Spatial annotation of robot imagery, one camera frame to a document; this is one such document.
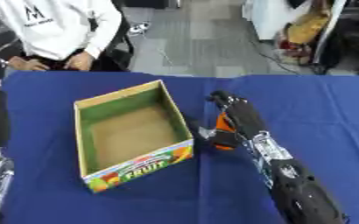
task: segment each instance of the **hoodie logo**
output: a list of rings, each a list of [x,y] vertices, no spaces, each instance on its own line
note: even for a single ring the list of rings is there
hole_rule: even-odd
[[[32,27],[34,25],[42,25],[45,23],[50,23],[53,21],[52,18],[46,19],[43,13],[38,9],[37,6],[33,5],[32,7],[25,6],[25,15],[27,16],[28,24],[25,24],[25,27]]]
[[[27,20],[31,21],[32,18],[38,19],[38,18],[45,18],[45,16],[40,12],[40,10],[37,8],[37,6],[33,6],[31,9],[28,6],[25,6],[25,14],[27,15]]]

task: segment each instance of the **blue tablecloth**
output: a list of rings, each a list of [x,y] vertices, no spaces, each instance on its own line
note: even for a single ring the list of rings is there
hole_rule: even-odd
[[[280,224],[243,150],[197,145],[196,157],[107,192],[79,177],[73,102],[164,80],[185,114],[212,125],[204,97],[226,89],[250,99],[271,133],[310,168],[359,224],[359,77],[161,77],[140,73],[15,73],[9,94],[12,136],[6,154],[16,178],[5,223]]]

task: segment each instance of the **white hoodie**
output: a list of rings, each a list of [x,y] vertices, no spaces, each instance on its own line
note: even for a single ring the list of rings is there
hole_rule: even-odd
[[[89,18],[98,23],[95,33]],[[80,48],[97,59],[121,18],[110,0],[0,0],[0,20],[18,35],[26,54],[51,60],[64,60]]]

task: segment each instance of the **floor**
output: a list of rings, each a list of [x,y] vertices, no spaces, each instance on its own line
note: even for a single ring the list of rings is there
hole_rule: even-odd
[[[242,3],[243,0],[183,0],[177,10],[125,9],[131,22],[151,22],[144,36],[132,38],[137,55],[131,70],[201,77],[311,74],[309,68],[282,68],[259,54],[273,56],[272,44],[257,41],[252,24],[242,18]],[[345,69],[330,73],[351,75]]]

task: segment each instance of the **fruit box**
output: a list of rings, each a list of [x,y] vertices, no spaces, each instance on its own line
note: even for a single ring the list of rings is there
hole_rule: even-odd
[[[194,140],[161,80],[76,101],[81,177],[98,193],[193,156]]]

